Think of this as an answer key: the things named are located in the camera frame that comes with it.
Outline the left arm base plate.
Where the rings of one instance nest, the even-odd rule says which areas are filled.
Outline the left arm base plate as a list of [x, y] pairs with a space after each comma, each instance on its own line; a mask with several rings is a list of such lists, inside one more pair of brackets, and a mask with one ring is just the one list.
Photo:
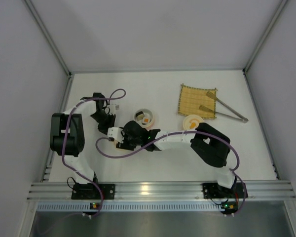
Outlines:
[[[115, 184], [99, 184], [103, 199], [112, 200], [115, 195]], [[71, 199], [92, 200], [101, 199], [100, 192], [91, 183], [74, 184]]]

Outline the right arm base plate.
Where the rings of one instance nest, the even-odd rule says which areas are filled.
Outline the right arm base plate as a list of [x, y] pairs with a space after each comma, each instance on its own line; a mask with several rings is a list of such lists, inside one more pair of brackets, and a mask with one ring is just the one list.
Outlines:
[[248, 194], [245, 192], [241, 183], [236, 183], [231, 189], [222, 187], [218, 183], [203, 183], [203, 195], [204, 199], [227, 199], [235, 198], [247, 198]]

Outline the cream plain lid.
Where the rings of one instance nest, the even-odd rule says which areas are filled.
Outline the cream plain lid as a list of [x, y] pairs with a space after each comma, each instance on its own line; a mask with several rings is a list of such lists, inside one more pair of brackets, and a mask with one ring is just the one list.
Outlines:
[[196, 129], [200, 123], [204, 123], [204, 119], [198, 115], [188, 115], [183, 120], [183, 124], [187, 125], [188, 130]]

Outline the pink lunch box bowl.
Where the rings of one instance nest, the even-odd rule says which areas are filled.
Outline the pink lunch box bowl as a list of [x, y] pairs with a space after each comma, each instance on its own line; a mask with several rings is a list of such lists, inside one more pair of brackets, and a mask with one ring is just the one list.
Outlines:
[[155, 122], [154, 113], [146, 108], [139, 109], [134, 113], [134, 121], [142, 128], [150, 130]]

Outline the cream lid with pink ring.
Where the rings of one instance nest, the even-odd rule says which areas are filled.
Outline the cream lid with pink ring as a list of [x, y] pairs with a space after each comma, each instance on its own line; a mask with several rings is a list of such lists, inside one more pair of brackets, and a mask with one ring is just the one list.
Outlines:
[[123, 143], [119, 143], [117, 140], [114, 140], [113, 143], [116, 149], [128, 150], [127, 146], [125, 146]]

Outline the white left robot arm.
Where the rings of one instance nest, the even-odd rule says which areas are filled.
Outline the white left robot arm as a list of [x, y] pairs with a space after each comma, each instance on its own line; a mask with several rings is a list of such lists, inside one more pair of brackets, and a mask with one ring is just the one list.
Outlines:
[[95, 171], [83, 154], [83, 121], [87, 118], [94, 119], [98, 124], [98, 131], [108, 135], [109, 129], [115, 125], [116, 118], [111, 101], [117, 99], [94, 93], [91, 97], [81, 98], [71, 109], [54, 113], [51, 117], [50, 148], [61, 157], [62, 164], [74, 173], [75, 181], [79, 184], [97, 182]]

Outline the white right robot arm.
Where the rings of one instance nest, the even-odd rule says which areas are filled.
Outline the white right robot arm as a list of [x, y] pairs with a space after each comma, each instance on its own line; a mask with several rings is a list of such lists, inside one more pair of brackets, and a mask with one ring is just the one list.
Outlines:
[[230, 139], [207, 123], [196, 128], [167, 132], [161, 129], [147, 130], [134, 121], [121, 129], [123, 141], [116, 147], [134, 151], [143, 147], [148, 152], [181, 149], [193, 151], [207, 165], [216, 169], [217, 184], [222, 188], [235, 190], [236, 176], [227, 167], [227, 156], [231, 151]]

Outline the sushi roll green centre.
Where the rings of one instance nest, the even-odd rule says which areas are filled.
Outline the sushi roll green centre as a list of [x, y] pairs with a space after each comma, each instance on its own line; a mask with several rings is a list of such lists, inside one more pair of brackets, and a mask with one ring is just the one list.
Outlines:
[[143, 111], [138, 111], [137, 113], [135, 113], [136, 120], [142, 120], [144, 117], [145, 117], [145, 114]]

